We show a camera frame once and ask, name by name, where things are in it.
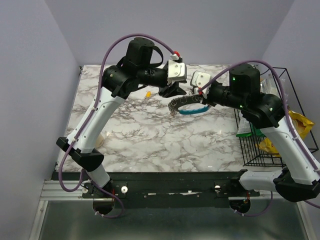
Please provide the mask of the grey curved keyring holder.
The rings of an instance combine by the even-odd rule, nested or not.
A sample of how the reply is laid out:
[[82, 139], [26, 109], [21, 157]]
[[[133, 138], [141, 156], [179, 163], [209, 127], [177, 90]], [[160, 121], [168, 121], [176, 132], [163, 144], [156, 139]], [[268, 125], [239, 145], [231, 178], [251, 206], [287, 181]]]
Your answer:
[[199, 95], [193, 95], [175, 98], [168, 104], [170, 115], [174, 117], [177, 113], [179, 113], [179, 108], [192, 104], [201, 104], [201, 97]]

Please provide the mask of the blue key tag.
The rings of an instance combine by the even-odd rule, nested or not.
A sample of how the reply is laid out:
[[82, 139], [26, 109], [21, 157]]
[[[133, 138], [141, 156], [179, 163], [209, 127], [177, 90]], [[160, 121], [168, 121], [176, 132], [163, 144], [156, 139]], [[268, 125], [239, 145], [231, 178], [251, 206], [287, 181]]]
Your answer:
[[179, 110], [179, 114], [181, 115], [195, 115], [195, 114], [202, 114], [202, 113], [205, 113], [207, 112], [211, 107], [206, 105], [202, 108], [198, 108], [198, 109], [190, 109], [190, 110]]

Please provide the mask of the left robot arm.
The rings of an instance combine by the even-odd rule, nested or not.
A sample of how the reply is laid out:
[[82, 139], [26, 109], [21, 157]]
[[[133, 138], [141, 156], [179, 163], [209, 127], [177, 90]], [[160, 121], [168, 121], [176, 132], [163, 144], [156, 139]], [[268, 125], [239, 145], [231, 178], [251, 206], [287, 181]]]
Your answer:
[[132, 92], [153, 86], [159, 95], [170, 98], [185, 95], [180, 83], [187, 81], [187, 66], [177, 51], [147, 34], [131, 34], [126, 54], [116, 65], [101, 67], [97, 94], [76, 128], [59, 137], [57, 146], [71, 156], [95, 183], [93, 191], [101, 198], [111, 191], [111, 178], [102, 165], [104, 155], [96, 149], [96, 141], [117, 108]]

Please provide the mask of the yellow key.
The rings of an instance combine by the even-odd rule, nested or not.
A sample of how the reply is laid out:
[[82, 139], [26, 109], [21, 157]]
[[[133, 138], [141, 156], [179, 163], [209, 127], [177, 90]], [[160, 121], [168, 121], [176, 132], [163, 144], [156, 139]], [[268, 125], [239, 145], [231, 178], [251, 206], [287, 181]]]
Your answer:
[[150, 98], [150, 97], [151, 97], [151, 94], [152, 94], [152, 93], [151, 93], [150, 91], [148, 91], [148, 92], [146, 93], [145, 97], [146, 97], [146, 98]]

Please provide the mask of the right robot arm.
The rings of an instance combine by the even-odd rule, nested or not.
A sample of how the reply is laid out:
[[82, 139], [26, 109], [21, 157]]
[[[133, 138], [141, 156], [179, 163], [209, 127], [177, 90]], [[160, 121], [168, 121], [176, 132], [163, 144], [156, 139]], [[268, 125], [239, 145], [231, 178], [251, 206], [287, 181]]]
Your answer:
[[320, 164], [294, 128], [285, 94], [262, 93], [259, 70], [246, 62], [225, 71], [228, 86], [216, 81], [219, 75], [195, 71], [190, 80], [193, 91], [199, 92], [204, 104], [240, 110], [271, 141], [286, 165], [278, 171], [246, 170], [230, 183], [230, 191], [236, 196], [247, 190], [277, 192], [294, 203], [316, 198], [320, 194]]

